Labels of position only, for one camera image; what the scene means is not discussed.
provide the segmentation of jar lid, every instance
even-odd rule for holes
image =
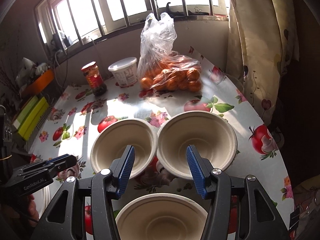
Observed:
[[[81,70],[85,70],[86,68],[89,68],[89,67],[91,67],[91,66],[93,66],[93,65],[95,65],[95,64],[96,64],[96,62],[95,62],[95,61],[90,62],[89,64],[87,64],[87,65],[83,66]]]
[[[137,58],[135,58],[135,57],[124,58],[124,59],[121,59],[121,60],[117,61],[116,63],[113,63],[112,65],[110,65],[108,70],[109,71],[117,71],[119,69],[129,67],[136,62],[137,62]]]

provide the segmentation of white wall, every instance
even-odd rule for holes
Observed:
[[[40,0],[16,0],[0,24],[0,57],[4,58],[9,68],[8,59],[11,58],[15,70],[16,54],[18,62],[23,57],[34,62],[46,61],[46,55],[38,36],[34,8]],[[20,25],[19,47],[17,50],[17,33]],[[203,54],[215,65],[225,68],[228,47],[228,22],[226,21],[186,21],[176,22],[177,40],[173,49],[181,53],[188,52],[189,46]],[[118,35],[97,44],[102,58],[99,62],[96,49],[92,46],[68,60],[67,83],[76,82],[85,84],[80,68],[86,63],[95,60],[99,66],[108,68],[113,62],[125,57],[140,57],[141,30],[134,30]],[[10,39],[8,49],[1,51],[1,45]],[[65,77],[66,62],[61,64],[57,71],[60,80]]]

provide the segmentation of window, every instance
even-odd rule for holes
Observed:
[[[115,30],[144,22],[147,15],[153,12],[151,5],[155,4],[158,15],[166,11],[170,2],[171,11],[183,12],[182,0],[43,0],[36,7],[39,23],[39,33],[44,43],[48,44],[50,54],[55,49],[66,49],[69,45],[61,40],[60,45],[52,44],[52,36],[56,32],[63,32],[73,42],[76,48],[89,42],[84,39],[99,38]],[[195,13],[202,11],[210,13],[210,0],[185,0],[187,10]],[[226,5],[212,0],[214,14],[226,15]]]

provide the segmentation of window sill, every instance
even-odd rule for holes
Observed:
[[[198,16],[179,16],[179,17],[174,17],[174,21],[175,22],[182,22],[182,21],[196,21],[196,20],[202,20],[202,21],[229,21],[227,16],[220,16],[220,15],[215,15],[215,16],[210,16],[210,15],[198,15]],[[131,25],[129,27],[123,27],[121,29],[112,31],[110,33],[107,33],[106,35],[97,38],[94,40],[95,44],[98,44],[100,42],[103,42],[107,39],[110,39],[112,37],[115,37],[117,35],[123,34],[123,33],[127,33],[130,31],[134,31],[137,29],[141,29],[143,28],[145,25],[145,23],[138,23],[138,24],[134,24]],[[69,51],[68,51],[68,59],[75,56],[76,54],[80,53],[81,51],[89,48],[93,46],[92,42],[86,43],[83,46],[79,46],[79,43],[76,42],[74,45],[69,47]],[[59,55],[59,64],[62,64],[64,61],[67,60],[67,56],[66,55]]]

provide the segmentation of clear plastic bag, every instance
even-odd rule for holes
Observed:
[[[161,14],[160,21],[153,13],[148,15],[141,33],[137,73],[142,89],[201,90],[200,63],[172,51],[176,38],[173,19],[167,13]]]

